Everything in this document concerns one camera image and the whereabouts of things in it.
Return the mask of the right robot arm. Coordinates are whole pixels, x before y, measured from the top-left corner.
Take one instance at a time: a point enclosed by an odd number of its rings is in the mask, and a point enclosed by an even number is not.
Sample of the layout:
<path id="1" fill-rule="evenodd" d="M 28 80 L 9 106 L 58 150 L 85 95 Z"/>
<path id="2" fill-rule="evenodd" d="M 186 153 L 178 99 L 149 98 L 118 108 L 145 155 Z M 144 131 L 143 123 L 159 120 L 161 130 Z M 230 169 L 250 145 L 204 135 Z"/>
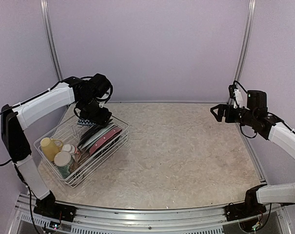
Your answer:
<path id="1" fill-rule="evenodd" d="M 266 93 L 247 91 L 247 106 L 243 107 L 240 91 L 230 88 L 230 92 L 233 104 L 218 104 L 210 109 L 216 121 L 251 127 L 256 135 L 279 146 L 295 160 L 295 131 L 284 120 L 268 112 Z M 252 216 L 260 204 L 266 203 L 295 204 L 295 183 L 249 189 L 240 211 L 244 216 Z"/>

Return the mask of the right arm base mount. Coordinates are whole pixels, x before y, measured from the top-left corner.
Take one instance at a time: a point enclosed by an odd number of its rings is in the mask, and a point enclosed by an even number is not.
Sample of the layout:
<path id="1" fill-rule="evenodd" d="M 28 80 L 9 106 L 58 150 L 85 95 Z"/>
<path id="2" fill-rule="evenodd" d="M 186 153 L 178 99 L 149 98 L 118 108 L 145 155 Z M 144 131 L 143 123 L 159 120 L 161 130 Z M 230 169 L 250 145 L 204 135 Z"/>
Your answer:
<path id="1" fill-rule="evenodd" d="M 258 203 L 256 197 L 256 192 L 261 187 L 263 187 L 263 185 L 258 185 L 248 189 L 245 193 L 243 202 L 236 204 L 229 203 L 225 206 L 224 210 L 227 221 L 244 219 L 265 213 L 267 211 L 265 205 Z"/>

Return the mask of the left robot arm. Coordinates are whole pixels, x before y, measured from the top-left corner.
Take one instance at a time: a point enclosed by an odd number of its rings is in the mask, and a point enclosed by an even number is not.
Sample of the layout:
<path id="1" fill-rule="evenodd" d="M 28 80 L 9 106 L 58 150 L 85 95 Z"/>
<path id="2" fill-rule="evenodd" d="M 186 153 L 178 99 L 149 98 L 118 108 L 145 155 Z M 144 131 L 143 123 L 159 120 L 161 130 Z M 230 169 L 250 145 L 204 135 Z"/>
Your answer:
<path id="1" fill-rule="evenodd" d="M 55 196 L 48 189 L 31 156 L 31 147 L 24 131 L 51 112 L 74 103 L 75 115 L 98 125 L 105 125 L 111 112 L 104 107 L 113 94 L 113 85 L 102 74 L 92 77 L 69 77 L 52 88 L 14 106 L 1 109 L 1 138 L 21 180 L 37 197 L 40 208 L 48 216 L 59 213 Z"/>

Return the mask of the black rimmed plate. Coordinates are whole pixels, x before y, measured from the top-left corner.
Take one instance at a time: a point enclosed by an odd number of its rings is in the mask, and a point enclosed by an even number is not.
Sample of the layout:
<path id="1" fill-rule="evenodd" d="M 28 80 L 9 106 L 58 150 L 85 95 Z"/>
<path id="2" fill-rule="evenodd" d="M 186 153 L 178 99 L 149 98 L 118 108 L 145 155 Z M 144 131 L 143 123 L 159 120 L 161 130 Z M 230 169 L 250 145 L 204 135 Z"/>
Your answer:
<path id="1" fill-rule="evenodd" d="M 89 130 L 87 130 L 80 138 L 78 143 L 78 148 L 82 146 L 91 136 L 97 133 L 99 130 L 103 129 L 104 127 L 101 125 L 94 125 Z"/>

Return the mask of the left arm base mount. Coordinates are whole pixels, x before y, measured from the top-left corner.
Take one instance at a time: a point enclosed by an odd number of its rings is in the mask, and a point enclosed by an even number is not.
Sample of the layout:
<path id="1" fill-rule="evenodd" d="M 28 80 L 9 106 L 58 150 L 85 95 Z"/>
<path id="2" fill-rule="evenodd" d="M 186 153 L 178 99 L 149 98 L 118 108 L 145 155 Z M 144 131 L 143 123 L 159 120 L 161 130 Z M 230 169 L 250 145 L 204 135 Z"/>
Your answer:
<path id="1" fill-rule="evenodd" d="M 48 196 L 42 200 L 37 199 L 34 207 L 35 214 L 68 222 L 73 222 L 76 211 L 75 206 L 57 203 L 54 197 Z"/>

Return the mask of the red teal patterned plate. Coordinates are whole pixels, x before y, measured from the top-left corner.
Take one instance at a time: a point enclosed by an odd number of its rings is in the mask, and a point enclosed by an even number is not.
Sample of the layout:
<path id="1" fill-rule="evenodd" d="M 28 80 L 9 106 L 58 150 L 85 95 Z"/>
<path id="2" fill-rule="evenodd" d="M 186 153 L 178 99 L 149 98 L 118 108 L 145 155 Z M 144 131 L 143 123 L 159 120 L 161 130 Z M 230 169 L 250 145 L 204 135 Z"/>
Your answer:
<path id="1" fill-rule="evenodd" d="M 78 146 L 78 148 L 79 149 L 84 149 L 85 147 L 91 145 L 96 140 L 98 140 L 102 135 L 104 135 L 105 133 L 107 133 L 108 131 L 110 131 L 111 129 L 113 129 L 114 127 L 115 127 L 115 124 L 114 123 L 108 124 L 108 126 L 106 126 L 105 128 L 99 130 L 97 133 L 93 134 L 89 139 L 87 139 L 87 141 L 85 143 L 83 143 L 80 146 Z"/>

